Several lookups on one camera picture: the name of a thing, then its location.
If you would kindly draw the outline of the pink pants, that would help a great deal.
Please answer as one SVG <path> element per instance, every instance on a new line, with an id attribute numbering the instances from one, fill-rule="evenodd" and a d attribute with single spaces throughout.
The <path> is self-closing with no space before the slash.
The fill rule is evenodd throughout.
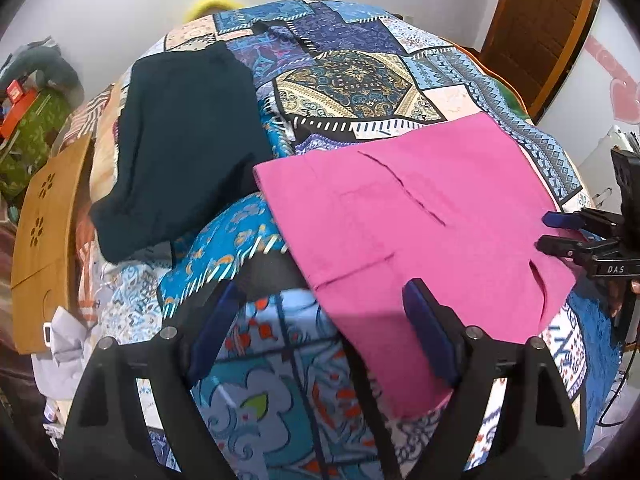
<path id="1" fill-rule="evenodd" d="M 397 417 L 425 415 L 449 393 L 402 306 L 408 281 L 511 342 L 544 330 L 575 284 L 535 246 L 553 207 L 546 187 L 484 113 L 275 159 L 254 175 L 306 283 Z"/>

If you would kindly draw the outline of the white crumpled cloth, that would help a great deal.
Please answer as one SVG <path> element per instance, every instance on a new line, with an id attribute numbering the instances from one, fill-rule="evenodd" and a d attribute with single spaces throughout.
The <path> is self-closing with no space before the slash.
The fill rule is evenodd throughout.
<path id="1" fill-rule="evenodd" d="M 33 353 L 32 370 L 41 394 L 52 400 L 72 400 L 96 345 L 100 330 L 87 326 L 63 307 L 42 324 L 46 348 Z"/>

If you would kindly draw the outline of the wooden lap desk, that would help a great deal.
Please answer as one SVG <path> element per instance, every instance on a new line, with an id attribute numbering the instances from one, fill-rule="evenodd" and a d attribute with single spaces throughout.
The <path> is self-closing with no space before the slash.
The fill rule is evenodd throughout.
<path id="1" fill-rule="evenodd" d="M 77 208 L 88 198 L 93 140 L 83 136 L 52 157 L 29 182 L 11 273 L 13 340 L 21 354 L 47 350 L 43 324 L 57 308 L 77 307 Z"/>

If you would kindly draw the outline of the wooden door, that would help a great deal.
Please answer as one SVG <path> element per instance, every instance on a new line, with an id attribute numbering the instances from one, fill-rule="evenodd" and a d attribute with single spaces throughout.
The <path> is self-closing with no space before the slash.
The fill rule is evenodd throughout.
<path id="1" fill-rule="evenodd" d="M 498 0 L 480 62 L 508 82 L 533 120 L 570 72 L 599 0 Z"/>

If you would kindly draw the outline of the dark folded garment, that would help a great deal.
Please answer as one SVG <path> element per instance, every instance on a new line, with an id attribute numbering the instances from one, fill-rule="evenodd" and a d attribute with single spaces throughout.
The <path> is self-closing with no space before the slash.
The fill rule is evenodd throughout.
<path id="1" fill-rule="evenodd" d="M 272 156 L 252 72 L 222 42 L 137 60 L 117 130 L 116 182 L 90 211 L 111 263 L 206 226 Z"/>

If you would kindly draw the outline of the orange box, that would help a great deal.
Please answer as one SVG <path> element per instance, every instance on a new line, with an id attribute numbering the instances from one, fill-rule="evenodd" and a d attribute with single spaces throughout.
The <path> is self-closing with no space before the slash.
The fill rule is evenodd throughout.
<path id="1" fill-rule="evenodd" d="M 16 79 L 9 84 L 6 91 L 8 92 L 11 106 L 4 114 L 1 123 L 1 136 L 3 139 L 9 139 L 12 136 L 16 126 L 38 96 L 37 90 L 33 88 L 25 89 Z"/>

